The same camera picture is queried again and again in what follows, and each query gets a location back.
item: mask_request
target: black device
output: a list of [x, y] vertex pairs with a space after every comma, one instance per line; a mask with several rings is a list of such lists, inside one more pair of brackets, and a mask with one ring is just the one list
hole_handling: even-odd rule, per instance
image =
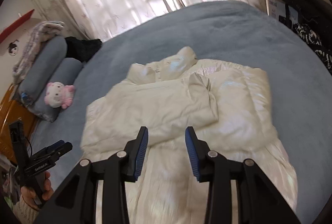
[[[210, 182], [205, 224], [231, 224], [231, 179], [237, 180], [240, 224], [300, 224], [282, 195], [252, 159], [227, 160], [198, 140], [192, 127], [185, 133], [194, 176]], [[103, 224], [129, 224], [125, 182], [140, 176], [148, 143], [141, 127], [135, 140], [109, 159], [91, 163], [83, 159], [56, 190], [34, 224], [94, 224], [98, 180], [104, 180]]]
[[35, 203], [42, 208], [45, 201], [42, 199], [44, 193], [44, 172], [53, 166], [61, 156], [69, 152], [73, 146], [71, 143], [65, 143], [63, 140], [45, 147], [31, 157], [25, 146], [25, 137], [23, 123], [18, 120], [9, 125], [10, 137], [13, 144], [13, 150], [17, 161], [17, 169], [14, 173], [20, 186], [31, 187], [36, 192]]
[[252, 159], [226, 159], [197, 139], [193, 127], [185, 133], [194, 176], [210, 182], [205, 224], [232, 223], [231, 180], [236, 180], [239, 224], [300, 224], [293, 210]]
[[137, 138], [123, 151], [106, 160], [81, 160], [64, 179], [40, 211], [34, 224], [93, 224], [96, 218], [98, 181], [103, 180], [104, 224], [129, 224], [125, 182], [141, 175], [148, 143], [148, 129], [141, 127]]

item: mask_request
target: person's hand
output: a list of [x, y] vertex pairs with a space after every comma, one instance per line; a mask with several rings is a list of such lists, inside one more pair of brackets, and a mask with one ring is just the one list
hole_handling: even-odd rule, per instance
[[[49, 180], [50, 176], [51, 176], [51, 174], [48, 171], [46, 171], [45, 172], [45, 181], [44, 181], [44, 188], [46, 191], [42, 195], [42, 198], [45, 201], [49, 200], [54, 193], [54, 191], [51, 187], [51, 181]], [[29, 205], [31, 208], [33, 208], [37, 211], [39, 210], [38, 206], [34, 202], [34, 198], [36, 198], [36, 192], [32, 188], [22, 186], [21, 195], [27, 205]]]

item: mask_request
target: black and white patterned cloth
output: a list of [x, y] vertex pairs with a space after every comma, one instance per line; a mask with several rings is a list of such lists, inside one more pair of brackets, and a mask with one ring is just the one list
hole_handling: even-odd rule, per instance
[[322, 45], [319, 36], [307, 24], [294, 24], [292, 30], [317, 54], [332, 75], [332, 52]]

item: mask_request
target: cardboard box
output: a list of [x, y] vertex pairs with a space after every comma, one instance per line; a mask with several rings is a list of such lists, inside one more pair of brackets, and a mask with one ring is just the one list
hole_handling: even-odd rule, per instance
[[298, 12], [291, 6], [286, 6], [286, 4], [281, 0], [268, 0], [269, 1], [269, 15], [282, 24], [287, 26], [286, 18], [286, 7], [289, 9], [289, 20], [288, 27], [292, 28], [293, 24], [298, 23]]

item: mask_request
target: black fabric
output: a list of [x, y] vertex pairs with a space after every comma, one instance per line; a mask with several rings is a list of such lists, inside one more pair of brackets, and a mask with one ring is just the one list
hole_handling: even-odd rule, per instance
[[317, 54], [332, 75], [332, 52], [322, 45], [320, 37], [307, 24], [294, 24], [292, 30]]
[[81, 62], [88, 62], [102, 46], [100, 39], [79, 40], [70, 36], [66, 37], [65, 40], [68, 47], [66, 57], [74, 58]]

